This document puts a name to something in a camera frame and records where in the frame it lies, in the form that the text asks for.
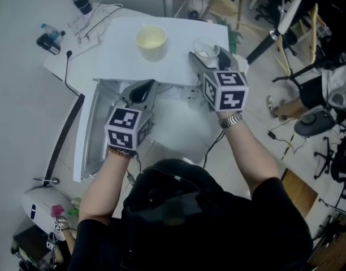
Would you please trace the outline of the white blue pen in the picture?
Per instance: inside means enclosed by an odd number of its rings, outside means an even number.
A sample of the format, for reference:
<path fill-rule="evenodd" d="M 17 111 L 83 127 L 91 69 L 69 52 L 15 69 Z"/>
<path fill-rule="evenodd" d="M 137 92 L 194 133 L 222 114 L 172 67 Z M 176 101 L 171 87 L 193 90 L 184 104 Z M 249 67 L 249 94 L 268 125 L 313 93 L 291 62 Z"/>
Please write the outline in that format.
<path fill-rule="evenodd" d="M 51 178 L 49 180 L 45 179 L 45 178 L 34 178 L 33 180 L 35 181 L 41 181 L 43 183 L 48 182 L 48 183 L 52 183 L 54 185 L 58 185 L 60 183 L 60 180 L 58 178 Z"/>

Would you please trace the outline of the person's left forearm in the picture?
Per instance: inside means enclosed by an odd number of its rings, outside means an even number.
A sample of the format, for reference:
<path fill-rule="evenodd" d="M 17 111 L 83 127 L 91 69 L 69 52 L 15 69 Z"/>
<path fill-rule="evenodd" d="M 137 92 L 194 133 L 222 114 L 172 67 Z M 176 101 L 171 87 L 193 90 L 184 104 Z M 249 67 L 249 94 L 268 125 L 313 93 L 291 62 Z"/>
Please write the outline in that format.
<path fill-rule="evenodd" d="M 132 155 L 112 150 L 85 191 L 79 210 L 79 222 L 96 220 L 108 225 L 117 207 L 124 175 Z"/>

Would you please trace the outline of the person's black shirt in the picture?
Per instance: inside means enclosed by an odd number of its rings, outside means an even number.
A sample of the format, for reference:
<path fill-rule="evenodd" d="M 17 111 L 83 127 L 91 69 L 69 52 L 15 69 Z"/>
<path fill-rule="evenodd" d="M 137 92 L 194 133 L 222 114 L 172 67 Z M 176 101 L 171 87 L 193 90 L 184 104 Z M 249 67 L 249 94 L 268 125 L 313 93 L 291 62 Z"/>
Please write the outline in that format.
<path fill-rule="evenodd" d="M 307 262 L 310 231 L 280 179 L 261 183 L 251 199 L 224 191 L 221 205 L 223 221 L 209 231 L 216 237 L 201 263 L 140 268 L 127 251 L 121 217 L 79 223 L 68 271 L 298 271 Z"/>

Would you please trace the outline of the white chair frame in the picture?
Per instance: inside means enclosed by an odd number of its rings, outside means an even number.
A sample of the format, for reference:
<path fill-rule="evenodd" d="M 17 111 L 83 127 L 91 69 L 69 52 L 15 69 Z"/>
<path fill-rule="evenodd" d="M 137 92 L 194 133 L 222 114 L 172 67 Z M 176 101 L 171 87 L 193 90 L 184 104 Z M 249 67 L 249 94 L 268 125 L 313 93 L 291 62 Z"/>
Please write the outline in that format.
<path fill-rule="evenodd" d="M 293 0 L 287 12 L 280 19 L 277 31 L 283 36 L 291 25 L 302 0 Z"/>

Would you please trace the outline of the silver wristwatch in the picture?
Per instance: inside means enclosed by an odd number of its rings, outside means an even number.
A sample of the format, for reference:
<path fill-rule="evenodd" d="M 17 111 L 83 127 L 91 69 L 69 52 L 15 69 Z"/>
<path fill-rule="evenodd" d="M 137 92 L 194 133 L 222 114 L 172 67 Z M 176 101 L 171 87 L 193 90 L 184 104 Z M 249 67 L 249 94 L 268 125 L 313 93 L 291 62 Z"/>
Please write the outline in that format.
<path fill-rule="evenodd" d="M 237 124 L 242 119 L 243 119 L 242 112 L 241 111 L 235 112 L 233 115 L 229 116 L 228 118 L 219 120 L 219 125 L 222 129 L 226 129 Z"/>

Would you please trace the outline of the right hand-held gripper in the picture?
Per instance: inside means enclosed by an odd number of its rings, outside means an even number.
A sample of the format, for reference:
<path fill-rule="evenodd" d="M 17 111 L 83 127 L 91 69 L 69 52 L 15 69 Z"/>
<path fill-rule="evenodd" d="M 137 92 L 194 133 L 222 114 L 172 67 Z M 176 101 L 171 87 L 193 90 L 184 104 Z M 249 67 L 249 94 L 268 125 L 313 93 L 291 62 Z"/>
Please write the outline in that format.
<path fill-rule="evenodd" d="M 201 94 L 211 110 L 216 112 L 241 111 L 249 92 L 245 74 L 239 63 L 226 49 L 220 47 L 218 69 L 208 67 L 193 52 L 188 53 L 189 63 L 201 81 Z"/>

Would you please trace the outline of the black water bottle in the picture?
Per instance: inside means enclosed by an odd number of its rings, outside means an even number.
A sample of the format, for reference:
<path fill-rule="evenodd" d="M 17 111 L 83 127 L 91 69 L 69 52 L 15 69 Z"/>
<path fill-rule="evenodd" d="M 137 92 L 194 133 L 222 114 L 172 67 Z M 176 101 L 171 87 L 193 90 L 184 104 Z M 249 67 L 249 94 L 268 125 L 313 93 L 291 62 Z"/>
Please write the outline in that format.
<path fill-rule="evenodd" d="M 72 0 L 77 9 L 83 14 L 87 15 L 92 11 L 92 5 L 89 0 Z"/>

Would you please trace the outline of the black metal pole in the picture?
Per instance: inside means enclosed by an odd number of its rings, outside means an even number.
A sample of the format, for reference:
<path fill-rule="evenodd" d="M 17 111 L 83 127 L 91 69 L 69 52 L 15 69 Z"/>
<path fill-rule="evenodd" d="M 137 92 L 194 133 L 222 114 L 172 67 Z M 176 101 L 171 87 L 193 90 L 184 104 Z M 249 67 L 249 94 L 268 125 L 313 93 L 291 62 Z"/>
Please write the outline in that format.
<path fill-rule="evenodd" d="M 279 38 L 280 33 L 277 30 L 269 31 L 265 39 L 247 56 L 248 65 L 254 63 L 266 50 L 268 50 Z"/>

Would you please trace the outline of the black floor stand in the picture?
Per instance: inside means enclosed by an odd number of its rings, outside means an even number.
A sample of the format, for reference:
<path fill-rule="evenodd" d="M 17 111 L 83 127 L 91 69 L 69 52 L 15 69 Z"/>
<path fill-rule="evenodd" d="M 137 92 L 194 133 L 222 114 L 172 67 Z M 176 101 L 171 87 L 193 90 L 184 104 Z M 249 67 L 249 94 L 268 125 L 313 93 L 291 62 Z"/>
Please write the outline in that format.
<path fill-rule="evenodd" d="M 325 63 L 329 62 L 329 58 L 323 58 L 320 59 L 318 61 L 315 61 L 313 64 L 303 68 L 302 70 L 293 73 L 292 69 L 290 68 L 290 74 L 288 76 L 282 76 L 282 77 L 277 77 L 275 79 L 272 80 L 272 83 L 276 83 L 278 81 L 285 81 L 285 80 L 290 80 L 292 81 L 299 90 L 302 89 L 301 84 L 298 83 L 298 81 L 296 80 L 297 77 L 303 75 L 304 73 L 307 73 L 308 71 L 312 70 L 313 68 L 320 68 L 322 67 Z"/>

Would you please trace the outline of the cream cup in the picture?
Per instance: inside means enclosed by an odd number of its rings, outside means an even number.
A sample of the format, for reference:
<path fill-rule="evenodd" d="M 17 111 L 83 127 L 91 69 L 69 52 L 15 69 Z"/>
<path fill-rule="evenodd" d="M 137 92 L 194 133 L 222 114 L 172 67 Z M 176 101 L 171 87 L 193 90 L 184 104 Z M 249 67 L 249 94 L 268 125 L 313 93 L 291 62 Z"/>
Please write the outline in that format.
<path fill-rule="evenodd" d="M 167 34 L 157 25 L 144 24 L 136 35 L 136 45 L 145 60 L 160 61 L 167 53 Z"/>

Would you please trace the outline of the black table leg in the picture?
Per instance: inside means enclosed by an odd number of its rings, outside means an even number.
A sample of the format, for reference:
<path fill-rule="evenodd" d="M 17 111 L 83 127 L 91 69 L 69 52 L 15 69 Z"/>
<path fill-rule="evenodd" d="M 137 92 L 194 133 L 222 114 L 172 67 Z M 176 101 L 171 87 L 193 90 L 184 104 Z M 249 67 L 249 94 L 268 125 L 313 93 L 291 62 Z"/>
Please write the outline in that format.
<path fill-rule="evenodd" d="M 56 143 L 56 145 L 54 147 L 54 151 L 52 153 L 52 156 L 51 156 L 49 165 L 47 167 L 47 171 L 46 171 L 44 179 L 48 179 L 49 180 L 49 179 L 52 178 L 53 170 L 55 168 L 55 165 L 56 165 L 56 162 L 58 160 L 58 156 L 60 154 L 62 146 L 63 146 L 63 144 L 64 144 L 64 142 L 66 140 L 66 137 L 67 137 L 67 135 L 68 135 L 68 133 L 69 133 L 69 131 L 71 129 L 71 126 L 72 126 L 73 122 L 76 119 L 76 116 L 77 116 L 78 112 L 81 109 L 81 106 L 84 103 L 84 99 L 85 99 L 85 96 L 84 95 L 80 95 L 77 98 L 77 100 L 76 100 L 76 102 L 75 102 L 71 112 L 69 113 L 69 115 L 68 115 L 68 117 L 67 117 L 67 119 L 66 119 L 66 121 L 65 121 L 65 123 L 63 125 L 63 128 L 62 128 L 62 130 L 60 132 L 60 135 L 58 137 L 57 143 Z"/>

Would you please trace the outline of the light wooden chair frame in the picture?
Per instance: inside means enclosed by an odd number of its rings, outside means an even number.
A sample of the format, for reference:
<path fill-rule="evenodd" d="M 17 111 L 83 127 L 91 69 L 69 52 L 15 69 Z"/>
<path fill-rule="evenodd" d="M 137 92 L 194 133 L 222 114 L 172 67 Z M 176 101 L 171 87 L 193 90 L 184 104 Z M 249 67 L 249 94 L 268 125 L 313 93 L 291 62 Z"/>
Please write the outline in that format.
<path fill-rule="evenodd" d="M 311 39 L 308 40 L 306 37 L 306 33 L 304 31 L 304 26 L 302 22 L 300 22 L 301 25 L 301 30 L 304 34 L 305 41 L 308 44 L 309 48 L 309 54 L 310 54 L 310 66 L 314 64 L 316 60 L 316 49 L 317 49 L 317 17 L 318 17 L 318 4 L 316 3 L 314 7 L 310 10 L 310 19 L 311 19 Z M 276 42 L 277 50 L 281 53 L 281 58 L 275 57 L 275 59 L 278 61 L 278 63 L 281 65 L 283 68 L 284 74 L 285 75 L 290 75 L 290 67 L 288 63 L 288 59 L 286 57 L 286 54 L 284 52 L 283 48 L 283 38 L 282 36 L 278 36 L 278 40 Z"/>

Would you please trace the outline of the round yellow stool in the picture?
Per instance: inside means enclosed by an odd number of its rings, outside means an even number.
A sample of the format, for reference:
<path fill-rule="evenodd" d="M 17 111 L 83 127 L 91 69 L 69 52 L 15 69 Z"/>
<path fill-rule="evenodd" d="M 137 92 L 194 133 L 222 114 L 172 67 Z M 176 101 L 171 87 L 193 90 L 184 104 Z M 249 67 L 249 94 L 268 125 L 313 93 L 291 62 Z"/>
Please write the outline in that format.
<path fill-rule="evenodd" d="M 236 4 L 231 0 L 209 0 L 201 14 L 201 18 L 209 12 L 216 16 L 233 17 L 239 11 Z"/>

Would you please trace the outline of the white cabinet appliance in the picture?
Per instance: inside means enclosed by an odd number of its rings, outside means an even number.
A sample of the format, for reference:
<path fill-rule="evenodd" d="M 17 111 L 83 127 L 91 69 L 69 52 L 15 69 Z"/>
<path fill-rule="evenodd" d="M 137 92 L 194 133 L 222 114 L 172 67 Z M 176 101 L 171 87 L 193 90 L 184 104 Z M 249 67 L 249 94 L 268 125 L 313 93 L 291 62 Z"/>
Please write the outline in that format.
<path fill-rule="evenodd" d="M 167 34 L 167 54 L 158 62 L 145 60 L 136 43 L 138 32 L 150 25 L 163 28 Z M 115 18 L 101 46 L 72 60 L 68 82 L 85 97 L 77 132 L 74 181 L 88 178 L 101 167 L 106 150 L 103 126 L 109 107 L 127 84 L 140 80 L 154 79 L 170 87 L 157 94 L 151 137 L 195 163 L 204 158 L 219 127 L 194 93 L 198 79 L 188 54 L 201 37 L 228 47 L 228 29 L 222 25 L 152 16 Z"/>

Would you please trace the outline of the dark brown low table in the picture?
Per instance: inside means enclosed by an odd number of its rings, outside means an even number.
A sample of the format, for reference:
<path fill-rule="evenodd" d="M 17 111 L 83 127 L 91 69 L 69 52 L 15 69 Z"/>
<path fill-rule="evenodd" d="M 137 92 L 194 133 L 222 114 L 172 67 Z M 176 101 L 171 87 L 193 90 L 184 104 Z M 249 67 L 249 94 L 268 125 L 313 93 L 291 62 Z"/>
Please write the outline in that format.
<path fill-rule="evenodd" d="M 46 263 L 51 253 L 51 250 L 47 248 L 47 234 L 37 225 L 14 235 L 13 241 L 23 260 L 31 262 L 38 269 Z"/>

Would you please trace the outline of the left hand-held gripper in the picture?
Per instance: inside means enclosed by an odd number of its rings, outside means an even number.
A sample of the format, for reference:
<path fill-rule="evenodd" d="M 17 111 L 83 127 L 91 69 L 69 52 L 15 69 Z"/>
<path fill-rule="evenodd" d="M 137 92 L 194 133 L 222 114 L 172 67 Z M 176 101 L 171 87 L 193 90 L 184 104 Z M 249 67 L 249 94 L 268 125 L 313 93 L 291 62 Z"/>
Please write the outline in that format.
<path fill-rule="evenodd" d="M 157 87 L 156 80 L 144 80 L 123 90 L 105 125 L 108 145 L 137 150 L 152 129 Z"/>

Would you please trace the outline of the green plastic item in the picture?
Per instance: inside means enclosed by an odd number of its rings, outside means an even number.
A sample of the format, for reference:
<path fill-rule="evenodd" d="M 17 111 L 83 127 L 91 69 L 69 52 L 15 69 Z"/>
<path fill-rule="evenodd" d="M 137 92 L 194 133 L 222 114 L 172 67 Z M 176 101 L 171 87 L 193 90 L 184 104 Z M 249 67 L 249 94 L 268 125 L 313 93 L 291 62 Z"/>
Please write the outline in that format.
<path fill-rule="evenodd" d="M 71 200 L 72 207 L 68 210 L 68 214 L 71 216 L 79 216 L 81 198 L 73 198 Z"/>

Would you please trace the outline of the clear glass cup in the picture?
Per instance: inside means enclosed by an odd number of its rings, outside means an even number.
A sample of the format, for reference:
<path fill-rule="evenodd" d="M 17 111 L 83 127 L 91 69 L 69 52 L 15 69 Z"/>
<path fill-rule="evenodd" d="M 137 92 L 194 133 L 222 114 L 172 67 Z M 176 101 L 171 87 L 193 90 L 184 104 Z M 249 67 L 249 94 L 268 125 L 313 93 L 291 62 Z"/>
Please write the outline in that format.
<path fill-rule="evenodd" d="M 199 37 L 193 43 L 195 54 L 207 67 L 216 67 L 218 65 L 218 55 L 220 47 L 209 37 Z"/>

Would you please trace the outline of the clear plastic bottle blue label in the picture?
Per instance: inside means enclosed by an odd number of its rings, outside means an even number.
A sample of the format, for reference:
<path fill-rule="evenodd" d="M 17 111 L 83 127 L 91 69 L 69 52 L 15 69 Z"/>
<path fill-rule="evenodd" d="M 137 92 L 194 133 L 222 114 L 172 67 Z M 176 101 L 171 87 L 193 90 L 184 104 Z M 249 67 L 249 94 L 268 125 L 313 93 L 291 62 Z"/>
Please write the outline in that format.
<path fill-rule="evenodd" d="M 63 37 L 65 36 L 66 32 L 63 30 L 58 30 L 55 27 L 52 27 L 49 24 L 43 23 L 41 24 L 41 28 L 45 31 L 45 33 L 56 43 L 61 43 L 63 40 Z"/>

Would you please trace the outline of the brown wooden stool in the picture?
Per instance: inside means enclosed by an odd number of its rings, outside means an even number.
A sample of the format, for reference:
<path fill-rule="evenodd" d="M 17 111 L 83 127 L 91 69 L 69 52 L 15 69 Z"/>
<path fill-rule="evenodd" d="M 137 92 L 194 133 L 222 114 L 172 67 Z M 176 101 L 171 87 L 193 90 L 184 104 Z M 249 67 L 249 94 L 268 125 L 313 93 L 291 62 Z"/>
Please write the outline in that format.
<path fill-rule="evenodd" d="M 303 218 L 307 218 L 318 198 L 318 193 L 288 168 L 282 175 L 282 183 L 292 203 Z"/>

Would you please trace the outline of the person's right forearm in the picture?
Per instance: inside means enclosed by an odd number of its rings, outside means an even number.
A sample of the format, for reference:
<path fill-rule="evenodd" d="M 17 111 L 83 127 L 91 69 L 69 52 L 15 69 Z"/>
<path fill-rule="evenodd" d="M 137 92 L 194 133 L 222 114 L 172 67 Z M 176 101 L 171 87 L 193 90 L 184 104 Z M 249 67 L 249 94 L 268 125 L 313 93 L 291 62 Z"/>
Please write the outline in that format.
<path fill-rule="evenodd" d="M 234 113 L 218 112 L 217 116 L 221 120 Z M 273 156 L 254 136 L 243 119 L 223 131 L 236 164 L 249 187 L 250 195 L 253 195 L 256 188 L 264 181 L 279 177 L 278 167 Z"/>

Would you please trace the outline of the green plant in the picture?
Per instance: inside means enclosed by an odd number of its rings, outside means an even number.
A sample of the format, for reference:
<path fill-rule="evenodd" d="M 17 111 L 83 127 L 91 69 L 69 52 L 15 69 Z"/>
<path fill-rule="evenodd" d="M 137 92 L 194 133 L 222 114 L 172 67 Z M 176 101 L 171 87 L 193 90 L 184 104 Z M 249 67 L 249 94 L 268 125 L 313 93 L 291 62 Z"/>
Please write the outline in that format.
<path fill-rule="evenodd" d="M 242 34 L 233 30 L 231 23 L 226 19 L 217 19 L 217 23 L 227 27 L 229 52 L 231 54 L 237 54 L 237 46 L 241 44 L 240 39 L 243 38 Z"/>

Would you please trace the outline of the grey office chair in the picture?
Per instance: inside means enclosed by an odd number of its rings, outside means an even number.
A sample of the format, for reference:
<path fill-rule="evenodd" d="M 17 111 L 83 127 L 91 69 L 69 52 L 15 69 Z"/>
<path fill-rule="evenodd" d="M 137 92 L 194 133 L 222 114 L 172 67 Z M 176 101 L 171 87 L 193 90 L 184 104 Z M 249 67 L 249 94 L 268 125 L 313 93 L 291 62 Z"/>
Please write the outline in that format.
<path fill-rule="evenodd" d="M 322 134 L 332 129 L 335 125 L 335 119 L 330 112 L 324 108 L 298 119 L 294 125 L 294 131 L 304 138 L 309 138 Z"/>

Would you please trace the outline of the black chest pack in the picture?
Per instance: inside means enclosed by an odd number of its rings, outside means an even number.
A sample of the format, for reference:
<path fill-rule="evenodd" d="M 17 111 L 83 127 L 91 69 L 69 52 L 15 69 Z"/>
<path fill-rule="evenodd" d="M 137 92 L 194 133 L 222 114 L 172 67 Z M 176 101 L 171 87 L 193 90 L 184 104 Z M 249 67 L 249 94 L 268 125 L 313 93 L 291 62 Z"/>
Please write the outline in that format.
<path fill-rule="evenodd" d="M 203 168 L 164 159 L 140 173 L 123 203 L 126 248 L 142 269 L 203 261 L 222 222 L 223 189 Z"/>

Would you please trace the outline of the white round appliance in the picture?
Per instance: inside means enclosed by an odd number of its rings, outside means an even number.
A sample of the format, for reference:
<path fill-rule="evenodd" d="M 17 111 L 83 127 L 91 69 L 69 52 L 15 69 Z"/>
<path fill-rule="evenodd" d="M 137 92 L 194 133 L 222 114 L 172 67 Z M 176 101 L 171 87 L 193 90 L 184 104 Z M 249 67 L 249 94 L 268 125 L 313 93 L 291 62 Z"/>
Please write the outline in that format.
<path fill-rule="evenodd" d="M 77 216 L 69 215 L 73 205 L 68 198 L 55 187 L 41 187 L 23 194 L 22 206 L 27 216 L 46 234 L 53 232 L 59 241 L 65 241 L 62 232 L 55 230 L 56 218 L 51 216 L 53 207 L 63 208 L 59 216 L 64 216 L 71 228 L 77 227 Z"/>

